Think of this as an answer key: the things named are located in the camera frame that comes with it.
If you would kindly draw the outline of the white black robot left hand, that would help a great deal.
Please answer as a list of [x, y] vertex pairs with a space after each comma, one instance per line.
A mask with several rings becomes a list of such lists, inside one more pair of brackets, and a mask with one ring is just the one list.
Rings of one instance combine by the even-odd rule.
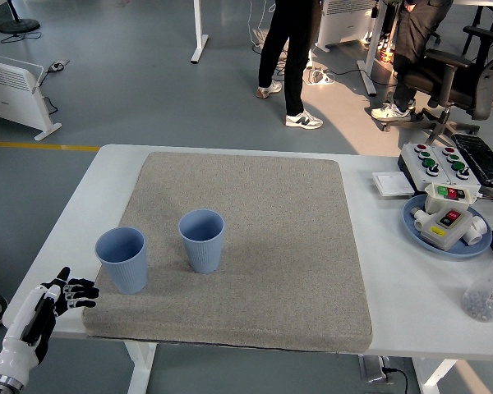
[[0, 393], [19, 393], [27, 385], [30, 371], [47, 354], [57, 317], [96, 305], [99, 289], [94, 282], [70, 278], [70, 272], [65, 267], [51, 282], [32, 290], [7, 329], [0, 352]]

